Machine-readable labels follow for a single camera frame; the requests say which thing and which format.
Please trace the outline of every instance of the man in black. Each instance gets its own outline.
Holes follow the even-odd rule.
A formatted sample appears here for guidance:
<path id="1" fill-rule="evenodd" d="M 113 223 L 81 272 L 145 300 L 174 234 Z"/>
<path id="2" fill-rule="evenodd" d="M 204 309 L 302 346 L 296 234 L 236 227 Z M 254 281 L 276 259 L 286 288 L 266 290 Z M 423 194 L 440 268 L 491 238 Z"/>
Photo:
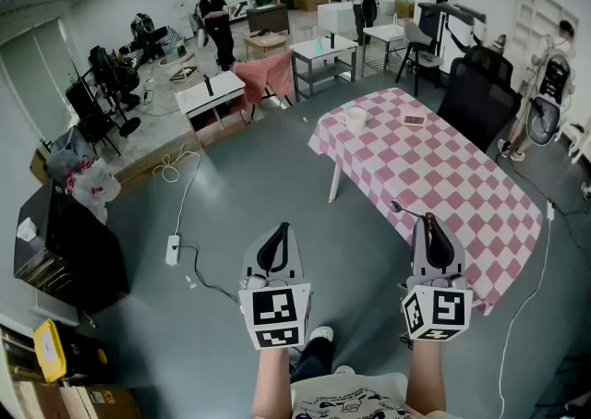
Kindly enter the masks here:
<path id="1" fill-rule="evenodd" d="M 218 63 L 222 71 L 228 71 L 235 61 L 228 6 L 224 0 L 200 0 L 199 10 L 208 34 L 218 47 Z"/>

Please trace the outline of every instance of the pink checkered tablecloth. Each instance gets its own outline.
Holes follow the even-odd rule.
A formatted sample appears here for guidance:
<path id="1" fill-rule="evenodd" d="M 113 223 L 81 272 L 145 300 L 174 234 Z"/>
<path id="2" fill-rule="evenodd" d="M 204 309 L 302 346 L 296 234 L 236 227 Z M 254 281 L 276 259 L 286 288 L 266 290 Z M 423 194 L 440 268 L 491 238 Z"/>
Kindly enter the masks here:
<path id="1" fill-rule="evenodd" d="M 367 110 L 354 136 L 336 114 Z M 424 127 L 403 126 L 404 111 L 427 115 Z M 542 213 L 487 155 L 438 115 L 397 88 L 348 102 L 323 115 L 309 146 L 326 153 L 410 244 L 415 218 L 390 212 L 433 212 L 465 247 L 466 278 L 486 315 L 521 272 L 536 244 Z"/>

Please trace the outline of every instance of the white mug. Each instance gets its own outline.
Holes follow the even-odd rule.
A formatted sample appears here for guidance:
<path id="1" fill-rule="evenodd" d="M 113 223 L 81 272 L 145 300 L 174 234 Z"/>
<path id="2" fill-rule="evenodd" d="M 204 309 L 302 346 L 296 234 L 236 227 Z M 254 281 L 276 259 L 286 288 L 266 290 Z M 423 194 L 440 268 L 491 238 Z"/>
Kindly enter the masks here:
<path id="1" fill-rule="evenodd" d="M 337 115 L 338 119 L 346 125 L 352 134 L 360 134 L 366 128 L 368 111 L 361 107 L 349 107 L 343 113 Z"/>

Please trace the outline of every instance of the jeans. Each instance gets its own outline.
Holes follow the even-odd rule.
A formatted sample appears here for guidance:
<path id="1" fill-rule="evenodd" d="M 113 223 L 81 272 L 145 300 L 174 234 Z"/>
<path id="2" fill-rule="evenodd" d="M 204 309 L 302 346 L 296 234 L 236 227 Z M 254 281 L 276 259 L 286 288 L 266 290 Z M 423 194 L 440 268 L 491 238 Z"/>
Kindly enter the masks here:
<path id="1" fill-rule="evenodd" d="M 363 45 L 363 29 L 364 27 L 373 27 L 373 22 L 366 22 L 363 18 L 360 4 L 353 4 L 353 13 L 355 14 L 355 26 L 357 28 L 357 43 Z"/>
<path id="2" fill-rule="evenodd" d="M 332 372 L 333 354 L 334 345 L 331 341 L 323 337 L 309 341 L 289 378 L 290 383 L 329 375 Z"/>
<path id="3" fill-rule="evenodd" d="M 236 61 L 233 54 L 234 39 L 230 27 L 218 27 L 217 29 L 208 30 L 208 33 L 215 42 L 215 46 L 218 47 L 218 63 L 222 71 L 228 71 L 232 63 Z"/>

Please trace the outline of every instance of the forearm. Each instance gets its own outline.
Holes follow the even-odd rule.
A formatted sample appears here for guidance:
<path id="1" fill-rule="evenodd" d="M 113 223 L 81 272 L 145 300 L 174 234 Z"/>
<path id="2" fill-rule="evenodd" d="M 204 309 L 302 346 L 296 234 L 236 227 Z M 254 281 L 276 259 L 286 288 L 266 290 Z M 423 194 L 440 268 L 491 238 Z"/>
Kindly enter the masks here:
<path id="1" fill-rule="evenodd" d="M 445 411 L 440 342 L 415 341 L 406 404 L 421 414 Z"/>
<path id="2" fill-rule="evenodd" d="M 227 14 L 226 11 L 219 10 L 217 12 L 210 12 L 207 16 L 205 16 L 205 18 L 217 18 L 217 17 L 225 16 L 226 14 Z"/>
<path id="3" fill-rule="evenodd" d="M 287 349 L 263 350 L 260 352 L 252 417 L 289 419 L 291 416 L 292 398 Z"/>

